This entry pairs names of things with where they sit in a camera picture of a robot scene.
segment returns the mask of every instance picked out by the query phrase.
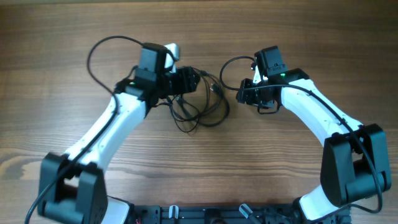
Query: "wooden surface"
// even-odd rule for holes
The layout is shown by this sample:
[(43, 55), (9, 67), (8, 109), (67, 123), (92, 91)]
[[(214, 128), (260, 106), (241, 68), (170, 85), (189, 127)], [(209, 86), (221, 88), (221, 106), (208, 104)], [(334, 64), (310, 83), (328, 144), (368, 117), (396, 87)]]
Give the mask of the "wooden surface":
[(196, 1), (196, 0), (0, 0), (0, 6), (20, 5), (20, 4), (71, 4), (71, 3), (101, 3), (101, 2), (170, 2), (170, 1)]
[[(398, 220), (398, 4), (396, 1), (137, 2), (0, 7), (0, 223), (21, 223), (37, 196), (39, 165), (86, 133), (109, 101), (88, 76), (96, 41), (127, 35), (181, 47), (179, 65), (215, 75), (225, 61), (278, 45), (319, 90), (364, 124), (384, 128), (393, 186), (378, 215), (353, 210), (353, 223)], [(104, 44), (95, 72), (113, 86), (137, 63), (139, 47)], [(251, 78), (249, 61), (225, 81)], [(204, 86), (192, 99), (203, 99)], [(291, 112), (259, 115), (227, 91), (229, 118), (181, 133), (167, 108), (153, 109), (116, 153), (108, 194), (135, 204), (287, 203), (319, 182), (322, 146)], [(364, 202), (375, 207), (374, 198)], [(50, 223), (38, 217), (32, 223)]]

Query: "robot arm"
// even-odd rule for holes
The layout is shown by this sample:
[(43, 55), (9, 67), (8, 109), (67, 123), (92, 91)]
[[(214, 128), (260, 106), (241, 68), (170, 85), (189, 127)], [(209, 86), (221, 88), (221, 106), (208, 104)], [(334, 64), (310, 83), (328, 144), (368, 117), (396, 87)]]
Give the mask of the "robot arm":
[(376, 188), (367, 161), (364, 158), (353, 161), (351, 153), (361, 152), (354, 145), (349, 130), (312, 95), (288, 86), (244, 91), (245, 88), (293, 85), (311, 91), (343, 118), (354, 131), (354, 135), (362, 140), (372, 159), (382, 192), (390, 189), (391, 173), (386, 137), (378, 125), (363, 126), (323, 96), (301, 69), (287, 70), (278, 47), (263, 49), (255, 56), (252, 65), (255, 70), (254, 78), (241, 82), (241, 88), (236, 95), (238, 102), (254, 105), (259, 109), (269, 109), (276, 101), (278, 109), (283, 105), (296, 114), (324, 147), (321, 185), (295, 201), (297, 223), (319, 221), (350, 203), (375, 195)]
[[(66, 179), (78, 177), (78, 186), (68, 185), (63, 179), (58, 181), (39, 202), (39, 215), (61, 223), (135, 223), (135, 219), (127, 220), (134, 211), (132, 204), (106, 195), (104, 173), (125, 138), (159, 98), (196, 90), (200, 77), (193, 72), (193, 68), (175, 67), (174, 62), (179, 59), (178, 51), (176, 44), (143, 44), (134, 79), (125, 78), (116, 85), (118, 113), (65, 176)], [(112, 99), (90, 130), (62, 156), (47, 154), (41, 164), (39, 193), (94, 139), (112, 117), (115, 106)]]

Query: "black cable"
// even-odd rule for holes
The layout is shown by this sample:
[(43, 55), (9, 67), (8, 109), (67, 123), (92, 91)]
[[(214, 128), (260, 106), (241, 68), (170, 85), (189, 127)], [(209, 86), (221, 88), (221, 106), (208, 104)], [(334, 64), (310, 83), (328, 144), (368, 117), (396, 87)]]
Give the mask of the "black cable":
[[(202, 110), (199, 110), (196, 106), (192, 105), (187, 100), (185, 100), (183, 95), (174, 96), (172, 99), (170, 97), (167, 97), (166, 103), (159, 103), (158, 105), (156, 105), (156, 106), (160, 106), (160, 105), (168, 106), (170, 109), (170, 114), (173, 117), (174, 123), (177, 125), (178, 129), (184, 133), (192, 132), (193, 130), (195, 130), (195, 128), (198, 125), (202, 125), (205, 127), (214, 127), (214, 126), (221, 124), (228, 117), (229, 109), (230, 109), (229, 103), (224, 96), (222, 85), (221, 85), (220, 81), (218, 80), (218, 78), (206, 71), (199, 70), (197, 68), (193, 68), (193, 69), (194, 69), (194, 72), (196, 72), (200, 76), (200, 78), (203, 80), (203, 82), (205, 84), (205, 89), (206, 89), (206, 98), (205, 98), (206, 101), (205, 102), (206, 103)], [(215, 93), (215, 95), (217, 96), (217, 100), (213, 104), (210, 104), (210, 100), (211, 100), (210, 92)], [(177, 102), (180, 109), (182, 110), (183, 115), (178, 113), (174, 109), (174, 102)], [(222, 103), (225, 104), (225, 111), (224, 111), (223, 117), (220, 120), (217, 120), (214, 123), (205, 123), (202, 121), (202, 118), (212, 114), (214, 111), (219, 109)], [(189, 107), (193, 108), (195, 110), (195, 114), (192, 115), (191, 113), (189, 113), (189, 111), (187, 110), (185, 105), (188, 105)], [(190, 129), (184, 130), (179, 125), (179, 123), (184, 123), (184, 122), (193, 122), (194, 125)]]
[(347, 205), (347, 207), (355, 207), (361, 210), (364, 210), (365, 212), (369, 212), (369, 213), (378, 213), (381, 211), (382, 209), (382, 205), (383, 205), (383, 201), (382, 201), (382, 191), (380, 188), (380, 183), (378, 181), (377, 178), (377, 174), (375, 171), (375, 168), (373, 166), (373, 163), (371, 161), (371, 158), (368, 154), (368, 152), (366, 151), (365, 147), (363, 146), (363, 143), (358, 139), (358, 137), (355, 135), (354, 131), (352, 130), (352, 128), (347, 124), (347, 122), (345, 121), (345, 119), (343, 119), (342, 117), (339, 116), (338, 113), (336, 113), (336, 111), (333, 110), (333, 108), (331, 108), (326, 102), (324, 102), (319, 96), (317, 96), (316, 94), (314, 94), (312, 91), (306, 89), (306, 88), (302, 88), (301, 86), (295, 86), (295, 85), (267, 85), (267, 86), (259, 86), (259, 87), (254, 87), (254, 88), (244, 88), (244, 89), (240, 89), (240, 88), (233, 88), (230, 87), (228, 85), (226, 85), (223, 81), (223, 71), (225, 69), (225, 67), (237, 60), (237, 59), (241, 59), (241, 58), (247, 58), (247, 59), (251, 59), (254, 61), (254, 59), (252, 57), (248, 57), (248, 56), (240, 56), (240, 57), (235, 57), (232, 58), (231, 60), (227, 61), (223, 67), (220, 70), (220, 82), (221, 84), (229, 89), (229, 90), (235, 90), (235, 91), (249, 91), (249, 90), (260, 90), (260, 89), (266, 89), (266, 88), (274, 88), (274, 87), (288, 87), (288, 88), (295, 88), (298, 90), (301, 90), (305, 93), (308, 93), (310, 96), (314, 97), (316, 100), (318, 100), (327, 110), (329, 110), (336, 118), (337, 120), (349, 131), (349, 134), (351, 135), (351, 137), (354, 139), (355, 143), (356, 143), (356, 147), (359, 147), (359, 149), (361, 150), (361, 152), (363, 153), (363, 156), (366, 159), (366, 162), (368, 163), (368, 166), (371, 170), (372, 173), (372, 177), (373, 177), (373, 181), (374, 184), (376, 186), (376, 193), (377, 193), (377, 209), (375, 210), (371, 210), (369, 208), (363, 207), (361, 205), (357, 205), (357, 204), (349, 204)]
[(77, 163), (77, 161), (87, 152), (90, 150), (91, 146), (98, 140), (98, 138), (106, 131), (106, 129), (109, 127), (109, 125), (112, 123), (112, 121), (114, 120), (114, 118), (116, 117), (116, 115), (118, 114), (118, 109), (119, 109), (119, 100), (116, 97), (116, 95), (114, 94), (114, 92), (109, 89), (104, 83), (102, 83), (101, 81), (99, 81), (93, 74), (91, 67), (90, 67), (90, 61), (91, 61), (91, 56), (93, 55), (94, 50), (103, 42), (107, 41), (107, 40), (111, 40), (111, 39), (126, 39), (126, 40), (130, 40), (133, 41), (139, 45), (142, 45), (141, 42), (139, 42), (138, 40), (132, 39), (130, 37), (125, 37), (125, 36), (120, 36), (120, 35), (116, 35), (116, 36), (111, 36), (111, 37), (107, 37), (104, 38), (102, 40), (100, 40), (99, 42), (97, 42), (94, 47), (90, 50), (88, 57), (87, 57), (87, 61), (86, 61), (86, 66), (87, 66), (87, 71), (90, 74), (90, 76), (93, 78), (93, 80), (98, 83), (100, 86), (102, 86), (107, 92), (109, 92), (112, 97), (114, 98), (114, 102), (115, 102), (115, 110), (112, 113), (112, 116), (110, 117), (110, 119), (106, 122), (106, 124), (101, 128), (101, 130), (97, 133), (97, 135), (79, 152), (79, 154), (72, 160), (69, 162), (69, 164), (64, 167), (56, 176), (56, 178), (54, 179), (53, 182), (51, 182), (51, 184), (48, 184), (43, 191), (41, 191), (41, 193), (37, 196), (36, 200), (33, 202), (32, 206), (30, 207), (29, 211), (26, 214), (26, 218), (25, 218), (25, 224), (29, 223), (30, 218), (32, 217), (32, 214), (35, 210), (35, 208), (37, 207), (37, 205), (40, 203), (40, 201), (44, 198), (44, 196), (48, 193), (48, 191), (51, 189), (51, 187), (56, 184), (59, 180), (65, 178), (65, 174), (73, 168), (73, 166)]
[(138, 65), (133, 66), (133, 67), (131, 68), (131, 71), (130, 71), (129, 75), (126, 76), (126, 77), (123, 78), (123, 79), (126, 80), (126, 79), (130, 78), (131, 75), (132, 75), (132, 73), (133, 73), (133, 71), (134, 71), (135, 69), (137, 69), (137, 68), (138, 68)]

